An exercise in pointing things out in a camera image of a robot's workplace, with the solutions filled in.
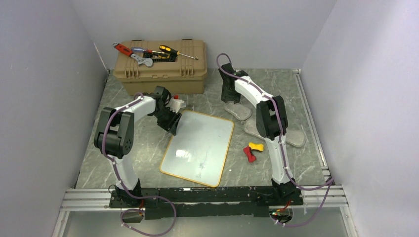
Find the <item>red bone shaped eraser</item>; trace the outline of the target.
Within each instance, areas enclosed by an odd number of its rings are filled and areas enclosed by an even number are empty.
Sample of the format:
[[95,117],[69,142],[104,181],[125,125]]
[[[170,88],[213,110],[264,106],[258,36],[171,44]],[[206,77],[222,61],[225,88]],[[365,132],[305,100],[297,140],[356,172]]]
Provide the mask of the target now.
[[249,163],[253,163],[254,161],[256,161],[256,156],[252,153],[252,149],[250,146],[243,148],[243,152],[246,155]]

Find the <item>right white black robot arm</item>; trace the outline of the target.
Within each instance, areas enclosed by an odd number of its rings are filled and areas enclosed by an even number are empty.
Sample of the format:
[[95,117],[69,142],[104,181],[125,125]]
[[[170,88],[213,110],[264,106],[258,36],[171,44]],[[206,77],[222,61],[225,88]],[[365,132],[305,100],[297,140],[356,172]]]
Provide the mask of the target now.
[[256,108],[256,129],[265,140],[272,164],[272,198],[278,205],[284,205],[297,190],[288,166],[285,102],[281,96],[265,92],[246,72],[234,71],[230,63],[218,70],[223,79],[221,100],[238,103],[244,96]]

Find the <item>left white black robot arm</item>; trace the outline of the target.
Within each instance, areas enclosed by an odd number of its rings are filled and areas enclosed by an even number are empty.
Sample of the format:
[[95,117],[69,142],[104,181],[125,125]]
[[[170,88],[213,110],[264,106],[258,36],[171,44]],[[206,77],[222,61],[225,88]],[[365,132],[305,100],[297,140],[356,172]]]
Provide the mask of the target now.
[[164,131],[176,135],[185,101],[157,86],[152,93],[135,94],[134,99],[116,108],[102,109],[94,137],[94,146],[111,164],[116,191],[123,202],[136,207],[142,201],[141,184],[129,156],[134,145],[135,123],[144,117],[155,117]]

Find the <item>yellow framed whiteboard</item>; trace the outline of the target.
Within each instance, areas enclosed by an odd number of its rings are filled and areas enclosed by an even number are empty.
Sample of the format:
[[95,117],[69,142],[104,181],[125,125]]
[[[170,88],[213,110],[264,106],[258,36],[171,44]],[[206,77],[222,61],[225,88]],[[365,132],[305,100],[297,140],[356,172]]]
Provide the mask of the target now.
[[234,122],[184,110],[160,164],[160,172],[215,188],[220,184]]

